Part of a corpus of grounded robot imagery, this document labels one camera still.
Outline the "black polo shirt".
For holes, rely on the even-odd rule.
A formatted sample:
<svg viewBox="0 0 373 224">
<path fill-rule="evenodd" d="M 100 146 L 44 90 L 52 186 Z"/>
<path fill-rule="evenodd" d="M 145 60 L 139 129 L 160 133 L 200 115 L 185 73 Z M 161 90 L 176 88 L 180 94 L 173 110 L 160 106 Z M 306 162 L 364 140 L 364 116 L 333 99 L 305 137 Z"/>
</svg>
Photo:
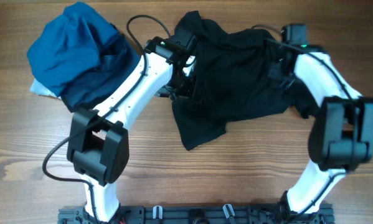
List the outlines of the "black polo shirt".
<svg viewBox="0 0 373 224">
<path fill-rule="evenodd" d="M 202 93 L 200 101 L 174 100 L 172 111 L 186 150 L 225 134 L 229 121 L 283 113 L 294 106 L 304 119 L 319 108 L 302 84 L 294 93 L 268 87 L 268 63 L 283 51 L 265 29 L 228 33 L 198 11 L 187 12 L 176 26 L 195 34 L 196 64 L 192 74 Z"/>
</svg>

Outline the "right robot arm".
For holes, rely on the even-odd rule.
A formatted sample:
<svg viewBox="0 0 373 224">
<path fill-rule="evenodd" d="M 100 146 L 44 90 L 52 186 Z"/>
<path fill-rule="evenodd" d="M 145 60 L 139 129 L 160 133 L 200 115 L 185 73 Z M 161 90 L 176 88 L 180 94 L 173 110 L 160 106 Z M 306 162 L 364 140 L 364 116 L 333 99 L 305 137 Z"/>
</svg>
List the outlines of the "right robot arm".
<svg viewBox="0 0 373 224">
<path fill-rule="evenodd" d="M 332 188 L 373 156 L 373 98 L 353 89 L 335 69 L 330 56 L 310 45 L 304 24 L 281 29 L 277 65 L 282 88 L 302 84 L 319 108 L 308 138 L 309 162 L 297 183 L 278 203 L 276 219 L 287 223 L 311 220 Z"/>
</svg>

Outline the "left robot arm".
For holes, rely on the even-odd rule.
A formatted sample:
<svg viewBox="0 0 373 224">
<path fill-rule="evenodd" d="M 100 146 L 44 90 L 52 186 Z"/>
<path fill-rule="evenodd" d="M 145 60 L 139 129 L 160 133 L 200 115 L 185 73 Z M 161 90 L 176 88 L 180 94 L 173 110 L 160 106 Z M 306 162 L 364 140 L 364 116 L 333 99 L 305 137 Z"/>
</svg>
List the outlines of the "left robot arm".
<svg viewBox="0 0 373 224">
<path fill-rule="evenodd" d="M 116 181 L 129 157 L 128 133 L 153 96 L 189 96 L 195 64 L 195 34 L 178 29 L 168 39 L 155 37 L 130 76 L 92 110 L 72 118 L 67 159 L 85 184 L 87 201 L 61 209 L 59 223 L 122 223 Z"/>
</svg>

